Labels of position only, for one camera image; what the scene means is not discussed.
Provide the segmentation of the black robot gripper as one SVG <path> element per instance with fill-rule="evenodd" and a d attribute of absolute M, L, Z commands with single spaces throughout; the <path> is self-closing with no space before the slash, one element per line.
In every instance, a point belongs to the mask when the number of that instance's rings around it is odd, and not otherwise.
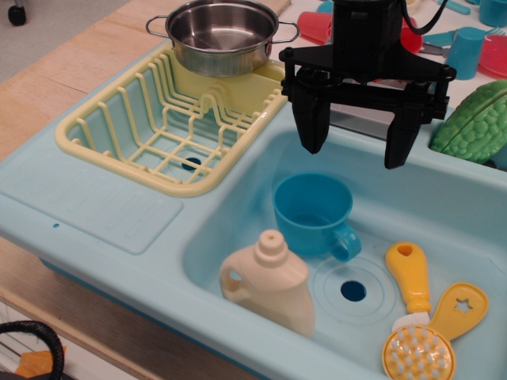
<path fill-rule="evenodd" d="M 422 124 L 444 117 L 456 72 L 407 51 L 400 40 L 403 20 L 418 35 L 436 23 L 415 26 L 404 1 L 335 1 L 330 44 L 280 53 L 283 93 L 308 152 L 322 149 L 332 104 L 395 114 L 387 130 L 387 169 L 405 164 Z"/>

